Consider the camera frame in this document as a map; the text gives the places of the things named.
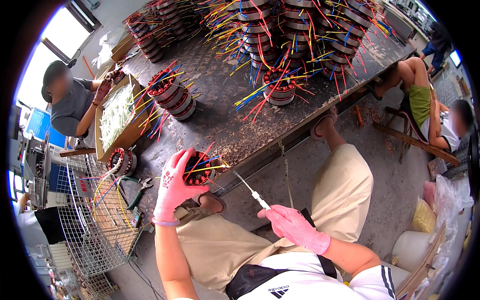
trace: woman's right hand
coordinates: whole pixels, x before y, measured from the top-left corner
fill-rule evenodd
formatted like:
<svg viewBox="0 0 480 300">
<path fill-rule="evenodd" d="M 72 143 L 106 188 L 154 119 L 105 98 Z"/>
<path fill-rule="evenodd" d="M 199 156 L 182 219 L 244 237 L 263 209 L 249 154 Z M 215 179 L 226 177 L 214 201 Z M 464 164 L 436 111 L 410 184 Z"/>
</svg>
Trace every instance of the woman's right hand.
<svg viewBox="0 0 480 300">
<path fill-rule="evenodd" d="M 267 217 L 272 222 L 273 232 L 279 238 L 287 238 L 298 246 L 303 246 L 318 255 L 327 251 L 330 245 L 330 236 L 318 232 L 305 217 L 296 209 L 271 205 L 272 209 L 262 209 L 258 212 L 259 218 Z"/>
<path fill-rule="evenodd" d="M 102 83 L 100 83 L 100 85 L 96 89 L 96 94 L 94 97 L 95 104 L 98 105 L 100 104 L 100 102 L 102 102 L 103 98 L 105 98 L 105 96 L 110 91 L 110 88 L 111 88 L 110 82 L 108 82 L 107 79 L 102 80 Z"/>
</svg>

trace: white t-shirt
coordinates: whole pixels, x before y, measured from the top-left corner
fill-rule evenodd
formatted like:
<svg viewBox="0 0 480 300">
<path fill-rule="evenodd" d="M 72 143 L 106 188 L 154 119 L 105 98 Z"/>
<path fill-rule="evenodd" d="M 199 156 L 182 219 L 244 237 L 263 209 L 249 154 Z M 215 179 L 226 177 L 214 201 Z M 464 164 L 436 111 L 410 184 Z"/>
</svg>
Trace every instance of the white t-shirt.
<svg viewBox="0 0 480 300">
<path fill-rule="evenodd" d="M 272 255 L 259 264 L 272 269 L 296 270 L 281 273 L 260 285 L 239 300 L 395 300 L 390 268 L 382 265 L 364 270 L 343 283 L 337 270 L 337 279 L 325 275 L 315 253 L 289 252 Z"/>
<path fill-rule="evenodd" d="M 12 205 L 25 245 L 28 247 L 35 247 L 40 244 L 48 245 L 47 237 L 35 217 L 35 210 L 25 210 L 22 213 L 22 208 L 18 202 L 12 201 Z"/>
<path fill-rule="evenodd" d="M 430 129 L 430 116 L 423 122 L 420 127 L 420 131 L 423 136 L 429 142 L 430 139 L 428 137 Z M 454 152 L 460 146 L 460 139 L 453 131 L 453 124 L 452 120 L 448 119 L 448 111 L 441 111 L 440 112 L 440 136 L 444 137 L 447 143 L 450 145 L 451 152 Z"/>
</svg>

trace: child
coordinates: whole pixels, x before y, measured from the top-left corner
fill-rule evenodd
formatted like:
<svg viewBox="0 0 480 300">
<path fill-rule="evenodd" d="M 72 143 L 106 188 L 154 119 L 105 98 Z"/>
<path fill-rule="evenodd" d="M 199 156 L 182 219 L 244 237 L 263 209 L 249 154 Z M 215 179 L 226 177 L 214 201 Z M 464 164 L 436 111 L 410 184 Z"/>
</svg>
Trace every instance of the child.
<svg viewBox="0 0 480 300">
<path fill-rule="evenodd" d="M 448 152 L 457 150 L 460 139 L 465 137 L 473 126 L 470 104 L 465 100 L 456 100 L 449 111 L 445 105 L 438 102 L 429 83 L 425 65 L 418 57 L 399 61 L 385 81 L 367 87 L 377 100 L 381 100 L 385 92 L 397 86 L 400 81 L 403 82 L 413 119 L 426 142 Z"/>
</svg>

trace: pink work glove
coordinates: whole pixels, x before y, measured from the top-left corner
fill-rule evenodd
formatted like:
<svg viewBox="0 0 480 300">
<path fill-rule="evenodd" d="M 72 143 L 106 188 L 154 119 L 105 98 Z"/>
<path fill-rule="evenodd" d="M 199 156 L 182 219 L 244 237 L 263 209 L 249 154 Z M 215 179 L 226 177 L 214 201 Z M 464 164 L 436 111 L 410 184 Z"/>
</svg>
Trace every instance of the pink work glove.
<svg viewBox="0 0 480 300">
<path fill-rule="evenodd" d="M 175 221 L 173 217 L 175 208 L 180 206 L 185 200 L 209 190 L 207 185 L 186 186 L 183 183 L 185 166 L 194 153 L 195 149 L 193 148 L 178 151 L 165 163 L 160 187 L 158 188 L 158 199 L 153 211 L 153 215 L 157 220 Z"/>
<path fill-rule="evenodd" d="M 330 245 L 330 236 L 318 232 L 298 210 L 277 204 L 270 207 L 272 209 L 259 211 L 257 216 L 260 219 L 267 217 L 272 222 L 273 232 L 279 238 L 285 237 L 296 245 L 303 246 L 318 255 L 327 251 Z"/>
</svg>

